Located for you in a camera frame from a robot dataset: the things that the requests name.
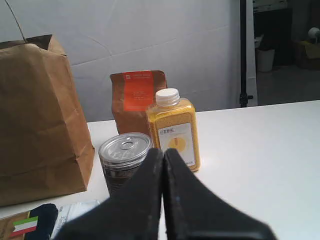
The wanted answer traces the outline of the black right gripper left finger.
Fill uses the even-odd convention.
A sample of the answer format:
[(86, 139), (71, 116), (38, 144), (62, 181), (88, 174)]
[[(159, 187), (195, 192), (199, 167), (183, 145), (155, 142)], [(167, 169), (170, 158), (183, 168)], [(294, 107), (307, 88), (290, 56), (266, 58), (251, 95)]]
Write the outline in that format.
[(141, 166), (106, 201), (67, 222), (57, 240), (156, 240), (162, 202), (163, 153), (148, 151)]

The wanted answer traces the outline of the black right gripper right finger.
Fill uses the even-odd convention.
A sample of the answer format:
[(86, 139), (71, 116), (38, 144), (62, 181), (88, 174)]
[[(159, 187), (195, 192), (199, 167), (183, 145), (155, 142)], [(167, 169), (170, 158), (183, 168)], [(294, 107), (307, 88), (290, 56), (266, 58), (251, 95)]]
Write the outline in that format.
[(169, 240), (274, 240), (265, 223), (211, 192), (170, 148), (163, 158), (163, 203)]

